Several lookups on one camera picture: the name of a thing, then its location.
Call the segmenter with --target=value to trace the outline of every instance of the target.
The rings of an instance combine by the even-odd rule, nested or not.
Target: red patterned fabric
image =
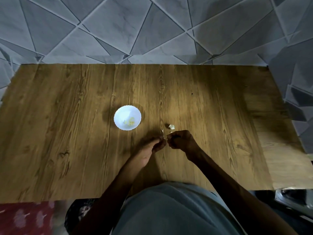
[[[51,235],[54,202],[0,204],[0,235]]]

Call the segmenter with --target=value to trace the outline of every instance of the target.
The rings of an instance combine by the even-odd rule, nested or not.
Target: wooden table
[[[22,65],[2,101],[0,203],[99,197],[142,137],[170,133],[165,124],[190,130],[246,189],[313,188],[313,167],[266,68]],[[142,113],[135,130],[113,122],[123,105]],[[169,147],[151,158],[132,193],[162,181],[213,189]]]

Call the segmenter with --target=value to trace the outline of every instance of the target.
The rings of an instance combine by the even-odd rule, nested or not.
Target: white bowl
[[[141,121],[141,113],[135,106],[122,106],[114,115],[114,123],[121,130],[132,130]]]

